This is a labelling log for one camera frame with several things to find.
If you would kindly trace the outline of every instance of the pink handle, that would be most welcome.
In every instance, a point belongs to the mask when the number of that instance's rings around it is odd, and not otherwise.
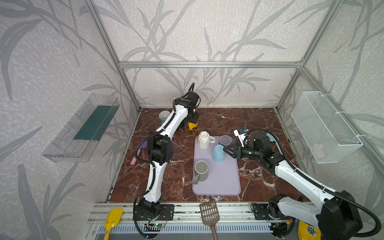
[[[133,166],[133,165],[135,165],[135,163],[136,163],[136,158],[135,158],[135,156],[133,156],[133,158],[131,160],[131,165]]]

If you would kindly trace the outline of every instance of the transparent plastic basket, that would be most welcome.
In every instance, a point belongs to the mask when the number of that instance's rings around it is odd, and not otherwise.
[[[303,92],[291,115],[318,163],[339,162],[363,145],[319,91]]]
[[[99,117],[98,124],[93,125],[93,131],[87,132],[88,138],[76,138],[83,125],[98,106],[110,106],[110,108],[104,112],[102,118]],[[44,150],[43,156],[53,162],[87,162],[119,106],[116,97],[97,96],[92,93]]]

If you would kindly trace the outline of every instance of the gray mug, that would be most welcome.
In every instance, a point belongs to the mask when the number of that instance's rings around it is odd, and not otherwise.
[[[198,182],[203,182],[208,178],[208,163],[206,161],[200,160],[195,164],[195,178],[193,179],[193,184]]]

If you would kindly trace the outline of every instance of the yellow bag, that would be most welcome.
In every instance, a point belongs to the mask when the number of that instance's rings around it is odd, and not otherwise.
[[[300,240],[320,240],[321,232],[319,229],[306,224],[303,221],[299,222],[299,239]]]

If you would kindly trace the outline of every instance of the leaf pattern wallpaper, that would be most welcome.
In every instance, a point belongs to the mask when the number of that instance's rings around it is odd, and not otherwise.
[[[0,239],[78,239],[138,113],[83,1],[0,0],[0,17]],[[120,103],[90,160],[43,157],[90,93]]]
[[[331,1],[95,0],[120,61],[299,61]],[[141,106],[275,106],[294,69],[125,69]]]
[[[305,65],[381,153],[384,153],[383,5],[383,0],[345,1]],[[350,192],[358,203],[384,221],[384,177],[361,149],[335,164],[318,164],[313,158],[290,115],[303,91],[314,89],[302,76],[284,101],[280,114],[307,172],[336,190]],[[366,214],[361,218],[364,229],[372,229],[373,220]],[[384,232],[371,237],[383,238]]]

